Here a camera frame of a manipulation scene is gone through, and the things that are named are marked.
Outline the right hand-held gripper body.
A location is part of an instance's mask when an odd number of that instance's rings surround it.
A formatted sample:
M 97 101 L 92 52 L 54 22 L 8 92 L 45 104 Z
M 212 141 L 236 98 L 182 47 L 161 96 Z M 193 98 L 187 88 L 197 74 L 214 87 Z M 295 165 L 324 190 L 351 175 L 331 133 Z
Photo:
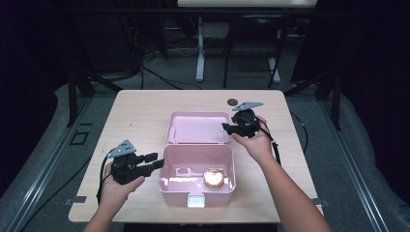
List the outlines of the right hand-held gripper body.
M 262 102 L 245 101 L 233 108 L 235 111 L 232 122 L 240 130 L 240 136 L 252 138 L 260 130 L 260 122 L 253 109 L 261 106 Z

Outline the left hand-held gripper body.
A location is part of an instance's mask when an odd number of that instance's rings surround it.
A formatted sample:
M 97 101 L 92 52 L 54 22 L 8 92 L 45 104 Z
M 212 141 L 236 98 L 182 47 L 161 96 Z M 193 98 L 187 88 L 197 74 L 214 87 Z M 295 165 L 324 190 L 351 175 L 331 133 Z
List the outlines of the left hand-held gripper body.
M 137 177 L 149 177 L 153 172 L 148 169 L 152 161 L 146 162 L 146 155 L 138 156 L 135 152 L 136 148 L 126 139 L 107 154 L 108 159 L 113 159 L 111 175 L 117 183 L 125 185 Z

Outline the pink storage box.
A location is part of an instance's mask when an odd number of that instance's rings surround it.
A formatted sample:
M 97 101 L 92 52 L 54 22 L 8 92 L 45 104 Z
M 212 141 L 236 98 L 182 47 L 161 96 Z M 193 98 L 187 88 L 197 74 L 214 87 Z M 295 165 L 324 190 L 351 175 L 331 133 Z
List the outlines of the pink storage box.
M 188 208 L 222 207 L 230 203 L 236 188 L 230 136 L 222 123 L 224 112 L 174 112 L 163 150 L 159 190 L 167 204 Z M 220 188 L 207 188 L 203 174 L 209 168 L 224 171 Z

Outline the gold tape roll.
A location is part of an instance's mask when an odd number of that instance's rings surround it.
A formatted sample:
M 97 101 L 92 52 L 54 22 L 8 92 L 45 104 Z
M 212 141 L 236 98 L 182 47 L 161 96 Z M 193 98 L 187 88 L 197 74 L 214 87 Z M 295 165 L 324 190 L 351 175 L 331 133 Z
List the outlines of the gold tape roll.
M 203 174 L 203 182 L 209 189 L 218 189 L 224 183 L 224 171 L 220 168 L 209 168 Z

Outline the person's right hand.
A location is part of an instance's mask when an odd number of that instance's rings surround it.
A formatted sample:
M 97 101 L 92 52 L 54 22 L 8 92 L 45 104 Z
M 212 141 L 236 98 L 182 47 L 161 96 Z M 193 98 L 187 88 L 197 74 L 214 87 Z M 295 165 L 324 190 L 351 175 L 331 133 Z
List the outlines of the person's right hand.
M 249 155 L 262 166 L 275 161 L 275 158 L 272 152 L 271 139 L 266 133 L 266 120 L 262 117 L 260 117 L 260 120 L 262 125 L 254 137 L 242 137 L 237 133 L 233 133 L 232 138 L 244 146 Z

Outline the person's left hand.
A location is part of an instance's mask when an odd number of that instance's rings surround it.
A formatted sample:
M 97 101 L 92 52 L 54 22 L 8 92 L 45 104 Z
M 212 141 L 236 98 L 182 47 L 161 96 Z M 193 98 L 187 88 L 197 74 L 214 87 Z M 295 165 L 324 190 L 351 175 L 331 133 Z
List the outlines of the person's left hand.
M 116 215 L 127 201 L 129 195 L 135 192 L 144 181 L 144 177 L 137 177 L 125 185 L 117 183 L 111 175 L 110 162 L 105 166 L 104 170 L 100 208 L 104 213 Z

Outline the white desk leg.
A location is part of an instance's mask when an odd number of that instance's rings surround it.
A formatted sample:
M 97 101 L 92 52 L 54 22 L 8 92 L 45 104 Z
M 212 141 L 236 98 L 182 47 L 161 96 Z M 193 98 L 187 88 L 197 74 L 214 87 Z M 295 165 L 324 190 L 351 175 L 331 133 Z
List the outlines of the white desk leg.
M 204 54 L 204 39 L 203 39 L 203 22 L 202 22 L 201 17 L 198 19 L 198 25 L 197 25 L 197 41 L 198 41 L 198 57 L 197 57 L 195 80 L 197 82 L 202 82 L 204 80 L 205 54 Z

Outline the black metal stand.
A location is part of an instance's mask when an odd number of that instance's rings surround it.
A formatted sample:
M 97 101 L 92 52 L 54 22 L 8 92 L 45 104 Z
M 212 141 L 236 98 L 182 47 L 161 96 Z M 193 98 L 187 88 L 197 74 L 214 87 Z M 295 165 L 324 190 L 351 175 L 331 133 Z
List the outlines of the black metal stand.
M 87 69 L 73 70 L 69 75 L 68 90 L 69 90 L 69 109 L 70 117 L 68 122 L 68 128 L 73 125 L 77 119 L 78 110 L 77 110 L 77 90 L 85 98 L 93 98 L 96 90 L 91 84 L 91 81 L 97 81 L 106 88 L 112 90 L 115 93 L 118 93 L 122 90 L 121 87 L 113 84 L 112 82 L 106 80 L 99 74 L 91 72 Z
M 315 98 L 318 101 L 325 101 L 328 97 L 331 97 L 331 122 L 335 128 L 339 131 L 339 112 L 340 112 L 340 99 L 341 99 L 341 77 L 338 71 L 326 71 L 312 79 L 304 80 L 296 87 L 286 91 L 284 95 L 286 97 L 294 96 L 301 91 L 305 90 L 312 84 L 318 84 L 318 87 L 314 93 Z

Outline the black chair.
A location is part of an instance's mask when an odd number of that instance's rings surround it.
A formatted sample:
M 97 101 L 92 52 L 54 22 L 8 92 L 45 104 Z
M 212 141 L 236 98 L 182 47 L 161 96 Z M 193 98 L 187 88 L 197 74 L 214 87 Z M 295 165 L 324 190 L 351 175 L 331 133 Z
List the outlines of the black chair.
M 278 81 L 278 63 L 295 19 L 289 15 L 240 16 L 229 23 L 224 49 L 223 87 L 230 78 Z

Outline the white desk top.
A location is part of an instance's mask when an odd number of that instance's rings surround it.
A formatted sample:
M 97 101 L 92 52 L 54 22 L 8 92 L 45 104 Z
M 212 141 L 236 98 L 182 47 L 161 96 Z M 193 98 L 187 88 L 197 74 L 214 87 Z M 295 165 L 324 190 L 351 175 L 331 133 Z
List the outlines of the white desk top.
M 314 8 L 317 0 L 177 0 L 187 8 Z

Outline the metal floor rail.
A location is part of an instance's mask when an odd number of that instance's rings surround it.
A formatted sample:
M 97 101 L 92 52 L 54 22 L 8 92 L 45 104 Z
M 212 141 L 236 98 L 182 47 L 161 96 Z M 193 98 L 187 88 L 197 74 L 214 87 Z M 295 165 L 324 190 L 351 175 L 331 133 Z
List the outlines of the metal floor rail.
M 338 130 L 332 120 L 331 109 L 325 101 L 319 101 L 318 105 L 324 114 L 327 124 L 329 125 L 337 144 L 341 150 L 341 156 L 349 175 L 349 178 L 354 186 L 355 191 L 361 201 L 361 204 L 366 212 L 367 218 L 374 230 L 374 232 L 390 232 L 386 221 L 382 217 L 380 210 L 370 192 L 366 181 L 359 169 L 359 166 L 353 158 L 353 154 L 344 139 L 341 130 Z
M 98 122 L 91 119 L 94 101 L 79 104 L 78 118 L 67 125 L 59 105 L 51 125 L 0 200 L 0 232 L 71 232 L 69 220 L 85 169 L 92 156 Z

